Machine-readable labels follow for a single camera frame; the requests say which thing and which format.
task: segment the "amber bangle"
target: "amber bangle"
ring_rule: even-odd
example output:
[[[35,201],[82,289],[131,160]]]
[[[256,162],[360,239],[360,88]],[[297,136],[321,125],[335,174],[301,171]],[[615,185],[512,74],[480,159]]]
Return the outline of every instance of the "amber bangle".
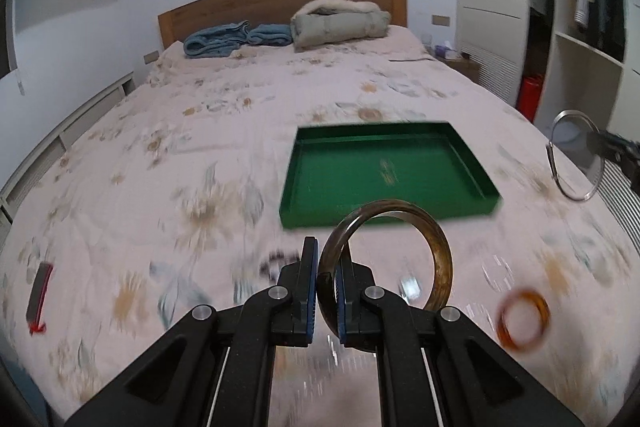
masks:
[[[364,204],[345,217],[324,244],[318,263],[316,295],[322,317],[329,328],[338,334],[338,304],[335,300],[335,272],[340,256],[349,248],[349,239],[364,222],[377,216],[392,216],[413,225],[425,238],[433,255],[433,287],[424,305],[425,310],[437,311],[447,305],[453,283],[453,261],[449,243],[441,227],[427,212],[406,201],[379,200]]]
[[[515,342],[511,338],[509,330],[507,329],[507,326],[505,324],[508,311],[518,301],[525,301],[533,304],[538,310],[538,315],[540,316],[540,327],[538,328],[538,333],[533,339],[524,343]],[[538,347],[542,342],[543,337],[545,336],[546,330],[549,327],[550,315],[551,312],[549,311],[549,306],[546,304],[545,298],[535,290],[522,289],[514,291],[513,293],[507,295],[507,298],[502,301],[502,304],[498,309],[498,327],[496,329],[496,332],[498,334],[498,340],[500,341],[500,344],[505,349],[511,349],[512,351],[519,351],[521,353],[530,351],[531,349]]]

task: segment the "metal screw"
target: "metal screw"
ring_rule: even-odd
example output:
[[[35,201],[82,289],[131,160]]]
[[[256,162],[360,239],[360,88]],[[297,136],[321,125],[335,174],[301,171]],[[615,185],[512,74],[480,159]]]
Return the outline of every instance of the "metal screw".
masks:
[[[272,299],[280,300],[284,299],[289,292],[284,286],[272,286],[269,288],[269,296]]]
[[[197,321],[204,321],[211,316],[211,308],[206,304],[201,304],[193,309],[191,316]]]
[[[364,295],[369,299],[380,299],[385,291],[380,286],[369,286],[364,290]]]
[[[460,318],[460,311],[452,306],[447,306],[440,310],[440,317],[445,319],[447,322],[455,322]]]

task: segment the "pink floral bedspread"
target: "pink floral bedspread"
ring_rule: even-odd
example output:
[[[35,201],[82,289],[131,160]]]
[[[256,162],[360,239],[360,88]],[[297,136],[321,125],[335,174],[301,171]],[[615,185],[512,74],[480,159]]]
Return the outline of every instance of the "pink floral bedspread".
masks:
[[[551,309],[543,346],[517,360],[588,426],[612,418],[640,353],[638,253],[599,196],[561,196],[535,127],[395,27],[300,54],[188,60],[178,42],[47,172],[0,255],[0,330],[56,411],[71,415],[194,305],[224,309],[273,284],[305,235],[322,246],[329,229],[286,232],[278,217],[296,130],[374,121],[455,127],[502,201],[491,216],[442,222],[450,304],[495,339],[505,293],[482,266],[503,258]],[[392,291],[415,275],[426,301],[433,262],[414,229],[362,230],[351,251]],[[41,261],[54,264],[47,331],[30,336]],[[310,349],[278,349],[270,425],[378,425],[374,360],[317,322]]]

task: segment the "blue gripper pad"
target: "blue gripper pad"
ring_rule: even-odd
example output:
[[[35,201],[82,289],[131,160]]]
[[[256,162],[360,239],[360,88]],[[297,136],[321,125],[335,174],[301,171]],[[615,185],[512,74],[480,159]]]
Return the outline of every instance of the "blue gripper pad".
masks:
[[[311,343],[316,325],[316,277],[318,276],[318,240],[315,240],[311,280],[309,283],[308,306],[306,308],[306,341]]]
[[[344,279],[342,278],[342,269],[338,264],[335,271],[335,300],[338,303],[338,337],[340,343],[344,344],[347,340],[346,324],[344,323]]]

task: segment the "shelf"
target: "shelf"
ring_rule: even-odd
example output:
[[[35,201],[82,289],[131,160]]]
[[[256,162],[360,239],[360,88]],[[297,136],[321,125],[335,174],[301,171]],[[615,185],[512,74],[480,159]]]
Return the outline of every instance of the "shelf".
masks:
[[[561,39],[564,39],[564,40],[569,41],[569,42],[573,42],[574,44],[577,44],[578,46],[581,46],[581,47],[583,47],[583,48],[585,48],[585,49],[587,49],[589,51],[592,51],[596,55],[600,55],[600,57],[605,58],[609,62],[612,62],[613,64],[615,64],[619,68],[623,67],[622,62],[620,62],[619,60],[616,60],[613,57],[610,57],[605,52],[601,52],[599,49],[596,49],[593,46],[588,45],[586,42],[582,42],[581,40],[576,39],[575,37],[572,37],[572,36],[567,35],[566,33],[562,33],[562,32],[556,32],[556,35],[558,37],[560,37]]]

